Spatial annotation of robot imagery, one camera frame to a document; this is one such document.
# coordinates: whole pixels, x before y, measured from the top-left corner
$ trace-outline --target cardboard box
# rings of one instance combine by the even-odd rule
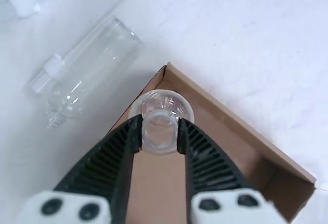
[[[140,95],[153,89],[184,96],[194,110],[195,124],[225,150],[286,220],[291,221],[305,205],[316,179],[170,63]],[[113,128],[128,119],[128,112],[129,108]],[[143,151],[135,155],[126,223],[187,223],[183,155],[156,156]]]

